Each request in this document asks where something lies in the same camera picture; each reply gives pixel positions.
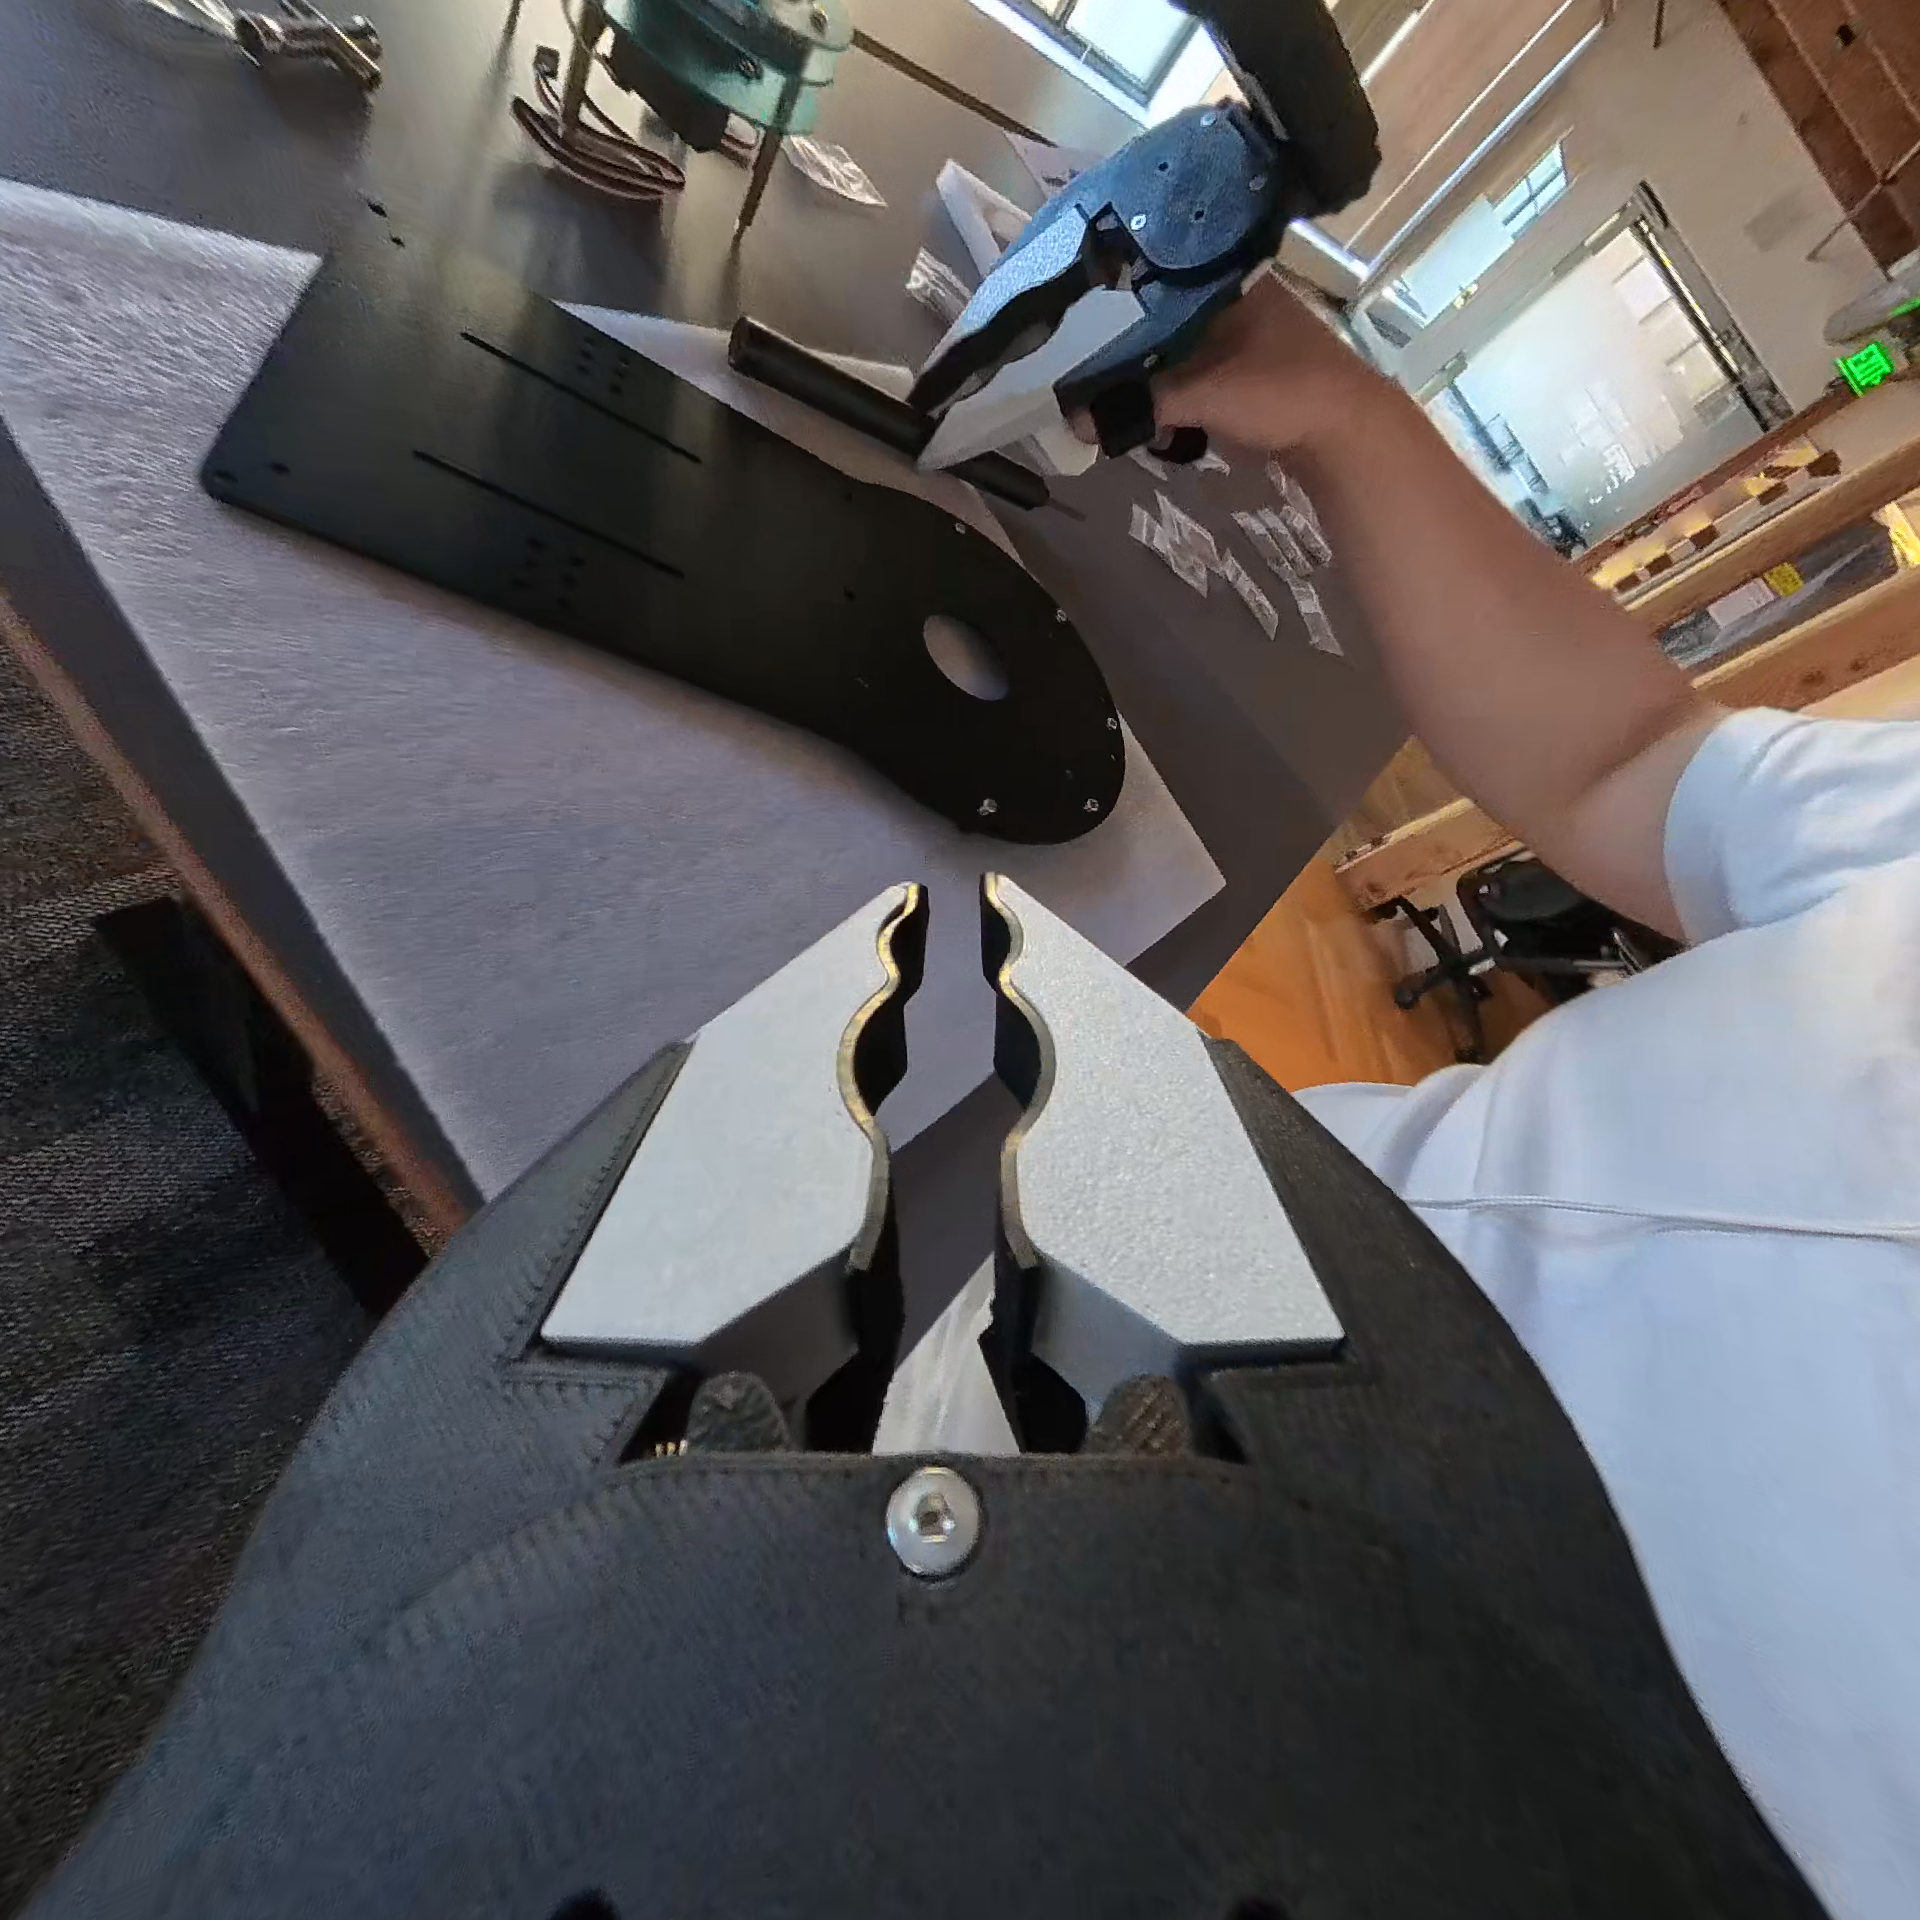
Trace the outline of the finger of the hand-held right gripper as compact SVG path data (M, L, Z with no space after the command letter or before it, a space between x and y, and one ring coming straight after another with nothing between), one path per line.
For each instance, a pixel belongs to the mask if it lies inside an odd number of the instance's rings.
M980 281L915 376L927 417L1128 417L1130 219L1112 191L1064 191Z
M1110 286L990 293L967 301L920 369L920 409L932 421L922 473L1062 436L1064 383L1145 315L1136 295Z

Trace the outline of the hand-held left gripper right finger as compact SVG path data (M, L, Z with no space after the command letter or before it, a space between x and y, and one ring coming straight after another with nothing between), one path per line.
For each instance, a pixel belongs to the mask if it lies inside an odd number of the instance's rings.
M1078 1451L1138 1379L1332 1359L1346 1333L1209 1037L1011 875L979 885L1000 1148L980 1345L1023 1451Z

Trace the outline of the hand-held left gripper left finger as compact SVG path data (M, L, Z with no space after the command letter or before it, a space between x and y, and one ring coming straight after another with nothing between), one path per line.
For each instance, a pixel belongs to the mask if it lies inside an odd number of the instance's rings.
M684 1046L542 1343L755 1376L811 1448L868 1451L906 1325L892 1148L928 891L896 883Z

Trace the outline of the black electric screwdriver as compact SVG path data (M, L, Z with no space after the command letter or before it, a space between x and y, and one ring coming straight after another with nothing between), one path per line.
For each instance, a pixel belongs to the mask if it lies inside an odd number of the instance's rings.
M734 373L904 456L920 460L932 438L932 421L906 398L882 390L867 376L841 368L753 318L742 318L731 324L728 363ZM1054 510L1073 520L1086 520L1075 504L1051 493L1046 477L1009 454L985 453L961 462L948 473L1011 508L1024 512Z

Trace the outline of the black metal base plate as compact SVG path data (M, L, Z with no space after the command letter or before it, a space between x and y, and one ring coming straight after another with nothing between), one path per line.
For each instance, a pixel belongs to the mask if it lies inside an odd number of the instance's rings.
M480 255L329 252L199 479L810 731L963 829L1050 847L1118 806L1110 683L994 540Z

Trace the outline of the person's right hand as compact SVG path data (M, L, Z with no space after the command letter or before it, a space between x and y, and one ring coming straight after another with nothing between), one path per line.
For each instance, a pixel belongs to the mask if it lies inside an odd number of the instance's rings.
M1271 453L1324 448L1402 396L1275 271L1252 276L1151 390L1162 432L1192 427Z

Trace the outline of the black office chair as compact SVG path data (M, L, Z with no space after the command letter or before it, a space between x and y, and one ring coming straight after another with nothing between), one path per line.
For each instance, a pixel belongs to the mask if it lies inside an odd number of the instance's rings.
M1483 1008L1497 975L1524 981L1550 1005L1599 985L1639 975L1679 955L1683 943L1651 924L1614 912L1583 894L1535 853L1481 861L1456 880L1455 908L1392 895L1375 920L1411 931L1430 961L1398 977L1392 1001L1412 1012L1430 999L1460 1065L1486 1065L1491 1043Z

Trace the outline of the white foam sheet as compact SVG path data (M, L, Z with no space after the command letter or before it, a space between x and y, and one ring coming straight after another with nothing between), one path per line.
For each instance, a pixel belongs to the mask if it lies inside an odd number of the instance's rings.
M990 1072L976 875L1136 960L1225 878L1130 735L1118 819L961 833L817 735L231 512L201 462L320 264L4 182L4 623L463 1206L894 880L896 1140Z

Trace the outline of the person's white shirt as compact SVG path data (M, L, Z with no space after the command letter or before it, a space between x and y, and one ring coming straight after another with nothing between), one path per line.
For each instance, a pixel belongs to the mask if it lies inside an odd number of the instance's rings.
M1916 721L1732 712L1665 861L1686 951L1303 1104L1548 1379L1817 1899L1916 1916Z

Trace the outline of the silver metal bracket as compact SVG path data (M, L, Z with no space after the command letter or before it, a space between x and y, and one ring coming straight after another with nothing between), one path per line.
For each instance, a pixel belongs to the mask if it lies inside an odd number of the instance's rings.
M154 15L210 37L263 68L323 63L372 93L385 80L377 24L359 14L335 15L313 3L138 3Z

